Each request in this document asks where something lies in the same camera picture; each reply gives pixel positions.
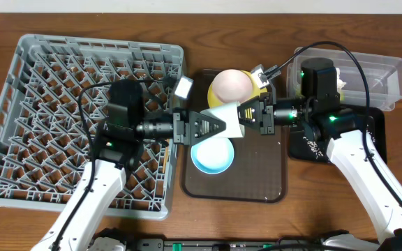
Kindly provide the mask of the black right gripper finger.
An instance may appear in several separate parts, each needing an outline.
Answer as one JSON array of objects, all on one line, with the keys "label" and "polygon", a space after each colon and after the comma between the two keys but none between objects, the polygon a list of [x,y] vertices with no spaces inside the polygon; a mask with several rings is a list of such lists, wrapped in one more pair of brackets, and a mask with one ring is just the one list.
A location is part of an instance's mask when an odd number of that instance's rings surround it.
[{"label": "black right gripper finger", "polygon": [[257,114],[260,111],[260,97],[255,96],[238,106],[240,114]]},{"label": "black right gripper finger", "polygon": [[239,112],[239,123],[247,128],[260,132],[261,113],[259,111]]}]

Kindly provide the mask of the white paper cup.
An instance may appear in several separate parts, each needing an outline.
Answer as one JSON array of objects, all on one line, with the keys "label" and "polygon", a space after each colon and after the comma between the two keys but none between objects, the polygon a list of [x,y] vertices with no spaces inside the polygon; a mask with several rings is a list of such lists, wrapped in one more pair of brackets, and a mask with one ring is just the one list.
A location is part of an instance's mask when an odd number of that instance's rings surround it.
[{"label": "white paper cup", "polygon": [[200,113],[214,117],[225,122],[226,128],[214,137],[217,138],[242,138],[245,136],[245,127],[239,123],[238,106],[240,102],[230,102],[218,107],[202,110]]}]

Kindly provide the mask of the white paper napkin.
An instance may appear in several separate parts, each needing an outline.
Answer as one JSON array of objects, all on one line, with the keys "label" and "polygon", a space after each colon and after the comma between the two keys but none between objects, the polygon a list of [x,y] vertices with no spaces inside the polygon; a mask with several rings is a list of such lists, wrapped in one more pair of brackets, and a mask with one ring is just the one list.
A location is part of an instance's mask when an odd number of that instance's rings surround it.
[{"label": "white paper napkin", "polygon": [[344,87],[346,84],[347,84],[347,83],[344,82],[344,81],[341,79],[341,71],[340,71],[340,69],[339,69],[339,68],[336,68],[336,86],[337,86],[337,91],[338,91],[339,93],[341,93],[343,87]]}]

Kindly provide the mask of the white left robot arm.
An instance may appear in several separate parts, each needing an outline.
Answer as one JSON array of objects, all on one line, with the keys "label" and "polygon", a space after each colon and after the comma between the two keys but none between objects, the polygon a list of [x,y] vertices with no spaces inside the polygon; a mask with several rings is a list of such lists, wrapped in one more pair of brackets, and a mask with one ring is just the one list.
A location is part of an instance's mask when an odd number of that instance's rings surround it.
[{"label": "white left robot arm", "polygon": [[176,108],[146,114],[143,89],[147,81],[122,79],[107,83],[108,116],[94,136],[87,123],[90,161],[64,210],[34,250],[87,250],[103,216],[137,169],[145,140],[173,139],[192,146],[226,129],[214,116]]}]

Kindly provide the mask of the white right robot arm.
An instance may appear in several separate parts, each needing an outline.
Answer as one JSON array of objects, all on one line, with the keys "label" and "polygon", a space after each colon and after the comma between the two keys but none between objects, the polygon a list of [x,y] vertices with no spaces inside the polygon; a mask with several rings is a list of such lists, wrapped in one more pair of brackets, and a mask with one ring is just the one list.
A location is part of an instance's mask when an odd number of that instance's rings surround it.
[{"label": "white right robot arm", "polygon": [[402,250],[402,186],[373,145],[365,120],[341,105],[333,61],[307,59],[301,73],[301,97],[272,103],[268,93],[256,96],[238,106],[240,124],[263,135],[274,126],[301,126],[355,191],[380,246]]}]

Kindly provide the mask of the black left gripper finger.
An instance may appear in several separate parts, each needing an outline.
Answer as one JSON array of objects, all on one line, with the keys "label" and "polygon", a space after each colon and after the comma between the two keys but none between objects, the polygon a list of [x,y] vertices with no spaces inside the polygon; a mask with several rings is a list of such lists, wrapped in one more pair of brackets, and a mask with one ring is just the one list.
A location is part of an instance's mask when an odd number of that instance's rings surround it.
[{"label": "black left gripper finger", "polygon": [[190,146],[196,145],[225,131],[225,129],[226,127],[224,125],[208,125],[207,127],[191,125],[188,133],[188,144]]},{"label": "black left gripper finger", "polygon": [[188,113],[188,128],[195,129],[226,129],[226,123],[216,117],[190,111]]}]

